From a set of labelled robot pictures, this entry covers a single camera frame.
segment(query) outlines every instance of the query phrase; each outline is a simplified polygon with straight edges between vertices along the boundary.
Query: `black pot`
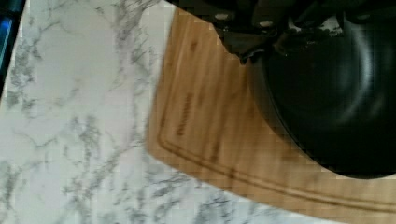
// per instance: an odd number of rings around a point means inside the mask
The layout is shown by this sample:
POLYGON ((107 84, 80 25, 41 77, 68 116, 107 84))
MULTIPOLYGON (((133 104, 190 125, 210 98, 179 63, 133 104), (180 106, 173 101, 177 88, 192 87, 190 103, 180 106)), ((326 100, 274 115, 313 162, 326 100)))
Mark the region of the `black pot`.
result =
POLYGON ((247 62, 263 116, 323 167, 354 178, 396 173, 396 20, 357 24, 304 52, 247 62))

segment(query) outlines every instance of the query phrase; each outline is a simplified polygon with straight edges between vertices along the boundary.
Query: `countertop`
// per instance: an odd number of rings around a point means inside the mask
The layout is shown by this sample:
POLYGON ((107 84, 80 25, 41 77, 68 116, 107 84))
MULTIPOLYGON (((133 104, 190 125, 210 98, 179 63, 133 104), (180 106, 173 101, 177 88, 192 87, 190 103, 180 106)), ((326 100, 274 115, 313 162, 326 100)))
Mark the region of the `countertop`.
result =
POLYGON ((254 203, 147 153, 174 9, 26 2, 0 104, 0 224, 334 223, 254 203))

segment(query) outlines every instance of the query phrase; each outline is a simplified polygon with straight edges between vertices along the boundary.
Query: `gray marble veining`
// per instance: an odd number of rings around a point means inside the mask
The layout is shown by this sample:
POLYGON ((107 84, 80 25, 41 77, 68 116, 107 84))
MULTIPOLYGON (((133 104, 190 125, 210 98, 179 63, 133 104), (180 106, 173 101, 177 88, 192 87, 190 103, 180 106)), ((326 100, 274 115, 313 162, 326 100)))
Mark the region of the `gray marble veining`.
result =
POLYGON ((173 12, 160 0, 26 3, 0 106, 0 224, 331 223, 146 152, 173 12))

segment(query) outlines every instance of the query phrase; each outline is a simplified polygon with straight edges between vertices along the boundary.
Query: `bamboo cutting board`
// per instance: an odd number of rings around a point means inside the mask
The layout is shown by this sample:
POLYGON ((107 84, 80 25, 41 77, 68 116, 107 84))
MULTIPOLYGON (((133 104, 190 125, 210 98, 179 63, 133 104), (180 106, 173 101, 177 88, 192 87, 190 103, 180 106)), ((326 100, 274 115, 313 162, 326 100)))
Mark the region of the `bamboo cutting board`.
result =
POLYGON ((211 26, 176 11, 148 128, 148 151, 249 199, 346 223, 396 223, 395 176, 329 172, 276 135, 256 108, 246 67, 211 26))

